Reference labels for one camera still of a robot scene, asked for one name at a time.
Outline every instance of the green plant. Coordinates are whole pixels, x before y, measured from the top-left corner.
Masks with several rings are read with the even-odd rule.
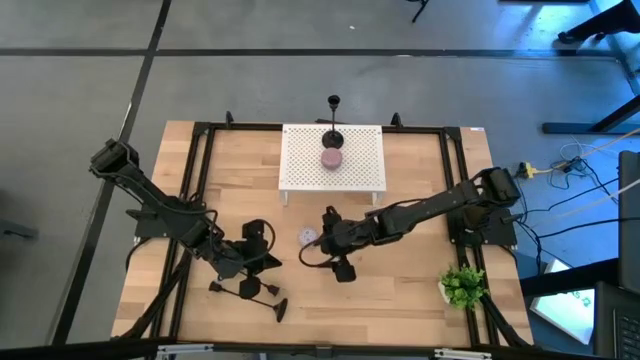
[[[480,297],[489,293],[484,286],[483,275],[484,270],[468,266],[461,269],[450,267],[449,271],[440,276],[450,304],[459,309],[467,307],[473,310]]]

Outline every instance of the gray floor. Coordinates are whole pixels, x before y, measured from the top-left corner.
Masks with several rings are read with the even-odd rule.
[[[160,1],[65,6],[3,2],[0,47],[146,47]],[[399,0],[174,0],[160,47],[548,50],[559,46],[558,31],[592,15],[588,5],[432,0],[411,26],[416,10]],[[609,46],[587,41],[581,48]],[[41,232],[35,241],[0,240],[0,348],[46,342],[100,185],[86,171],[88,159],[117,136],[141,62],[0,57],[0,217]],[[592,122],[633,96],[620,64],[604,58],[163,57],[153,63],[131,144],[150,172],[167,120],[222,121],[230,110],[240,122],[311,122],[329,115],[325,99],[332,93],[343,99],[338,118],[351,123],[386,124],[397,111],[407,124],[485,127],[494,163],[511,168],[525,160],[546,168],[573,141],[542,135],[542,122]],[[594,145],[609,139],[578,137]],[[640,140],[610,149],[640,151]],[[615,154],[589,161],[603,181],[616,177]],[[571,178],[563,191],[538,177],[522,186],[529,207],[538,208],[593,183]],[[602,196],[591,193],[556,214]],[[114,194],[72,342],[110,334],[133,237],[124,210],[132,206]],[[541,214],[529,223],[539,223],[542,234],[616,215],[608,202],[581,218]],[[614,257],[616,236],[615,225],[604,225],[550,238],[543,247],[582,265]],[[535,254],[523,234],[519,252]]]

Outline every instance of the wooden table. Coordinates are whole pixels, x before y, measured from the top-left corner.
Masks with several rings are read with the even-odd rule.
[[[179,192],[193,125],[185,121],[167,123],[153,181],[168,194]],[[491,167],[484,130],[462,128],[461,132],[470,176]],[[436,286],[438,276],[449,266],[456,266],[445,217],[419,224],[394,244],[354,253],[350,260],[358,279],[339,284],[331,270],[311,269],[299,263],[298,232],[304,226],[321,231],[321,215],[327,205],[335,206],[344,218],[362,219],[372,209],[371,199],[357,193],[294,193],[289,206],[283,207],[278,198],[280,139],[278,131],[216,131],[205,201],[219,211],[218,224],[229,239],[240,239],[242,224],[255,218],[264,218],[275,227],[277,243],[272,254],[283,266],[267,270],[260,277],[280,286],[282,295],[274,298],[263,290],[256,299],[275,303],[282,296],[289,298],[284,320],[276,323],[274,313],[266,307],[209,292],[216,273],[199,260],[192,263],[179,340],[468,346],[464,312],[445,304]],[[456,169],[453,144],[450,149]],[[445,190],[437,136],[384,134],[384,152],[387,194],[381,206]],[[196,174],[199,166],[196,163]],[[167,239],[154,239],[132,257],[113,335],[133,325],[156,295],[167,246]],[[486,246],[484,254],[494,302],[519,335],[531,343],[513,258],[496,246]],[[319,250],[305,255],[309,262],[324,258]],[[223,285],[237,290],[239,280],[225,280]],[[161,334],[168,333],[172,302],[169,299]],[[481,339],[486,343],[483,312],[476,314]]]

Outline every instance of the pink object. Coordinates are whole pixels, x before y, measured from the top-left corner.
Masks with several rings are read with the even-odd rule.
[[[320,157],[322,166],[328,170],[335,170],[342,164],[342,153],[336,148],[326,148]]]

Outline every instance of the white pegboard shelf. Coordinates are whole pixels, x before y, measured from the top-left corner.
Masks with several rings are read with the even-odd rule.
[[[342,165],[327,170],[320,162],[322,135],[331,125],[283,125],[280,181],[283,202],[288,191],[371,192],[374,203],[387,190],[382,127],[336,125],[344,137]]]

